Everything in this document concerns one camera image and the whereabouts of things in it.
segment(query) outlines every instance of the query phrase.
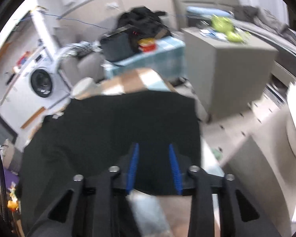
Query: round black door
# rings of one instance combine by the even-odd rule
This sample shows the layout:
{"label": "round black door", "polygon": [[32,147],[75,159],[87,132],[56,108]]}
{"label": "round black door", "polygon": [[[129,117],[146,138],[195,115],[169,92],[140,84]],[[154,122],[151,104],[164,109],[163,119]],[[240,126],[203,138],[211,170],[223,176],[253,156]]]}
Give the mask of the round black door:
{"label": "round black door", "polygon": [[38,96],[47,98],[53,89],[51,76],[43,69],[36,69],[31,76],[31,86]]}

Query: blue checkered tablecloth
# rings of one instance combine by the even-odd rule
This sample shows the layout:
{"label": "blue checkered tablecloth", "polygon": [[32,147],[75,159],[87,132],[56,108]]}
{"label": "blue checkered tablecloth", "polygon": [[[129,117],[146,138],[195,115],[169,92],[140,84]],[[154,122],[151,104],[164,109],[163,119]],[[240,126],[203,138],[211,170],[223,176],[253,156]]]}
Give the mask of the blue checkered tablecloth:
{"label": "blue checkered tablecloth", "polygon": [[141,52],[115,63],[106,61],[103,65],[106,78],[136,68],[151,68],[167,80],[185,77],[185,43],[173,37],[165,37],[157,40],[156,44],[157,49],[152,52]]}

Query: orange object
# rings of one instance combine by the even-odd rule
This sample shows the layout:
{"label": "orange object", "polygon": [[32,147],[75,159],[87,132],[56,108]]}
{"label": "orange object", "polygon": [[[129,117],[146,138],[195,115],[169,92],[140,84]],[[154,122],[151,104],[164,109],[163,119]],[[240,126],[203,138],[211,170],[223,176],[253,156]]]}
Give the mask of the orange object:
{"label": "orange object", "polygon": [[157,48],[154,38],[144,38],[138,42],[140,49],[143,52],[154,51]]}

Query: table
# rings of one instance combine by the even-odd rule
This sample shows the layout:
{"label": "table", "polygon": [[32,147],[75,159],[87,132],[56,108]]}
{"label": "table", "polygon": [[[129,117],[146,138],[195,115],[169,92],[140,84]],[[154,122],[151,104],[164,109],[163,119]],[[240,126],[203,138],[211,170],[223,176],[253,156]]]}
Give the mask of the table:
{"label": "table", "polygon": [[125,60],[103,64],[106,78],[111,79],[128,70],[151,68],[164,79],[172,80],[185,76],[185,43],[173,37],[165,37],[156,41],[157,49],[141,52]]}
{"label": "table", "polygon": [[247,109],[261,97],[277,50],[255,36],[246,44],[207,38],[197,28],[183,29],[187,78],[214,119]]}

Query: screw head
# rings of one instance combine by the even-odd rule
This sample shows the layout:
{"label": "screw head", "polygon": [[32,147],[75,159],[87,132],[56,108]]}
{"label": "screw head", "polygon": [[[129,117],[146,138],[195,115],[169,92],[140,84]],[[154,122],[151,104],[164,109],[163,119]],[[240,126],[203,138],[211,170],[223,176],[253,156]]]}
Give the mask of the screw head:
{"label": "screw head", "polygon": [[228,181],[233,181],[233,180],[234,180],[234,175],[233,175],[233,174],[227,174],[227,175],[226,175],[226,179],[227,179]]}
{"label": "screw head", "polygon": [[190,167],[189,167],[189,170],[190,170],[191,172],[197,172],[198,170],[200,170],[200,168],[199,168],[198,166],[190,166]]}
{"label": "screw head", "polygon": [[73,180],[74,180],[74,181],[77,181],[77,182],[80,182],[80,181],[83,180],[83,175],[75,175],[75,176],[73,177]]}
{"label": "screw head", "polygon": [[114,173],[116,173],[116,172],[118,172],[120,170],[120,167],[119,166],[111,166],[111,167],[109,167],[109,171],[110,172],[114,172]]}

